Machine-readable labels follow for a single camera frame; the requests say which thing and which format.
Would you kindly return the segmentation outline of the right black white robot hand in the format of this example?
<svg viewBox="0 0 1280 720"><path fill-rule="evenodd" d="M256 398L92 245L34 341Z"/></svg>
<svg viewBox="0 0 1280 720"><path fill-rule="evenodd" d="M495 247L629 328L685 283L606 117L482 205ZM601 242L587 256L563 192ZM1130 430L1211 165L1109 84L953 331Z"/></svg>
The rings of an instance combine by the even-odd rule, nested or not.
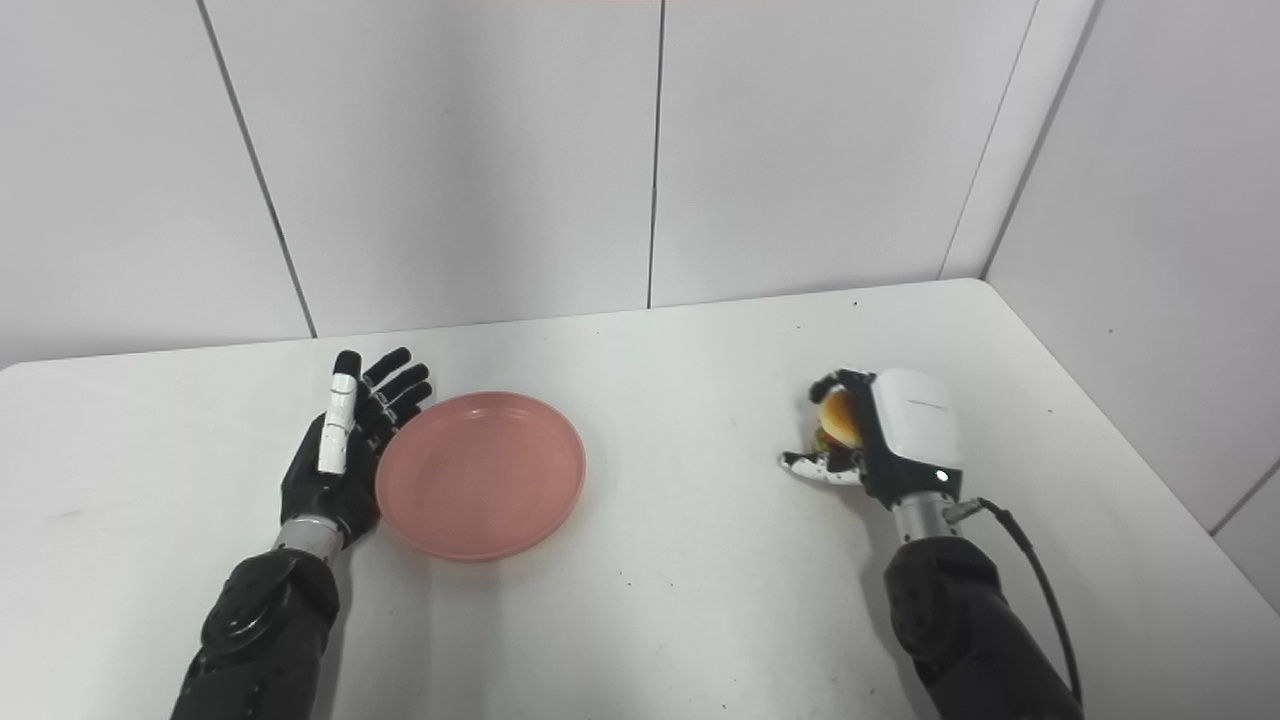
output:
<svg viewBox="0 0 1280 720"><path fill-rule="evenodd" d="M840 368L809 388L817 429L809 450L780 465L803 480L858 486L887 510L916 495L957 502L963 454L951 393L940 379L901 368Z"/></svg>

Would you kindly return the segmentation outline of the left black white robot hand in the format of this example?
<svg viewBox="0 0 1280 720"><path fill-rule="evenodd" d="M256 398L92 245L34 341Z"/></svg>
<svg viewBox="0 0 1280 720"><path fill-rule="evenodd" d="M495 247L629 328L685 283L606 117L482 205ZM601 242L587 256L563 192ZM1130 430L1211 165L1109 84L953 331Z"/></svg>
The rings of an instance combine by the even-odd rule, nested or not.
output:
<svg viewBox="0 0 1280 720"><path fill-rule="evenodd" d="M323 518L349 547L381 516L375 475L396 436L433 395L430 370L398 347L365 366L353 350L334 363L325 410L307 427L282 480L280 521Z"/></svg>

